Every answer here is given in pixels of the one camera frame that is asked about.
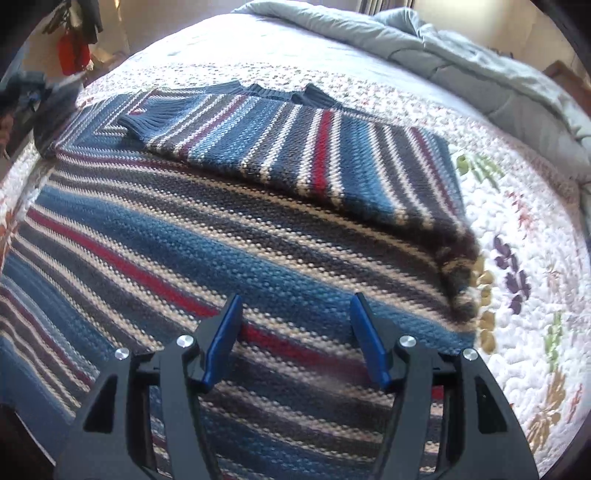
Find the blue striped knit sweater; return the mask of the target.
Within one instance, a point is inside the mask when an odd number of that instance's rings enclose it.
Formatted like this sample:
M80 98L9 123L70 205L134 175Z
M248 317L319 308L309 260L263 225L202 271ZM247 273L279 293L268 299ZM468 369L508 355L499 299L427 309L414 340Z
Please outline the blue striped knit sweater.
M229 478L362 479L390 409L349 323L470 346L478 253L447 142L342 108L211 89L79 110L1 259L1 400L52 455L114 351L243 302L202 403Z

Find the white floral quilted bedspread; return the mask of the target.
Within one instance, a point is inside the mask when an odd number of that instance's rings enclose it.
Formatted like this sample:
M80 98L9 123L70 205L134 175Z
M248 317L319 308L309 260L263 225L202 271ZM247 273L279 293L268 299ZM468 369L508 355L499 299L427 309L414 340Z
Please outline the white floral quilted bedspread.
M547 473L590 413L590 180L565 176L463 98L349 44L232 11L132 55L80 92L43 151L26 143L1 183L1 259L56 166L54 141L79 110L121 94L204 88L348 109L447 142L478 247L467 287L475 337L445 353L371 309L392 382L381 390L370 380L390 409L362 479ZM29 466L11 463L32 449L62 478L241 479L221 472L207 438L201 406L221 381L198 382L198 327L159 350L117 348L58 455L1 400L24 431L1 454L2 477L32 478Z

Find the grey rumpled duvet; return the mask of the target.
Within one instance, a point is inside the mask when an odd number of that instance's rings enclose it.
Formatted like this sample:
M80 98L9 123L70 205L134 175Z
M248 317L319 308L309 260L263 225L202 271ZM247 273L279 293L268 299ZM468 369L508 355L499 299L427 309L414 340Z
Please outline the grey rumpled duvet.
M374 16L301 1L252 1L238 14L273 17L397 63L463 98L565 176L590 180L590 118L533 67L438 30L410 8Z

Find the dark wooden headboard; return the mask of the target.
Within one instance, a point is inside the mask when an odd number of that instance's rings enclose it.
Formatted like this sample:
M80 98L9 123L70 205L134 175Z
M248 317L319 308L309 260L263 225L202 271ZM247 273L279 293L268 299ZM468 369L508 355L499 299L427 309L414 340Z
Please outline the dark wooden headboard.
M557 60L543 70L543 73L551 78L569 93L578 105L590 114L591 92L584 80L577 76L564 62Z

